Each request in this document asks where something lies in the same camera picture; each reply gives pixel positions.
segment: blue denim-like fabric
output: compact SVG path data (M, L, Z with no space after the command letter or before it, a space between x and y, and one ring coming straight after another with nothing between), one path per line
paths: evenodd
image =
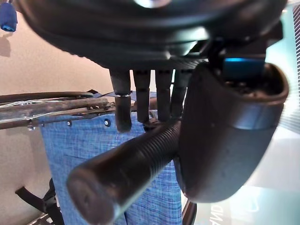
M63 119L66 116L43 118L43 120ZM111 126L106 127L104 120ZM123 142L144 133L143 125L132 113L132 130L119 134L114 114L103 115L91 120L74 120L46 124L41 127L45 149L56 187L65 225L87 225L71 202L66 188L69 172L89 158L104 153ZM142 196L122 215L115 225L180 225L181 198L176 181L173 162L158 175Z

